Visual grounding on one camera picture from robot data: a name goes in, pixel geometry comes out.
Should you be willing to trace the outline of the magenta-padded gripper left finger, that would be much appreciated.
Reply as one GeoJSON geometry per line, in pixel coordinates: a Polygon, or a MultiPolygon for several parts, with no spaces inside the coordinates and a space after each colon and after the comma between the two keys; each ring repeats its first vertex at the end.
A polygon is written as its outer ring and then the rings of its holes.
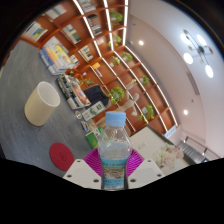
{"type": "Polygon", "coordinates": [[[102,163],[98,150],[92,150],[84,159],[76,159],[63,178],[89,189],[101,188],[102,163]]]}

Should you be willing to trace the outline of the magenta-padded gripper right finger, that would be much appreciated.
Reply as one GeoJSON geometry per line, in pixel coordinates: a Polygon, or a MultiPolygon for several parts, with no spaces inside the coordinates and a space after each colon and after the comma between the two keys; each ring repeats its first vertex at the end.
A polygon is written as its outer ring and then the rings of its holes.
{"type": "Polygon", "coordinates": [[[164,177],[163,172],[151,159],[144,159],[136,150],[126,163],[127,187],[129,189],[140,188],[164,177]]]}

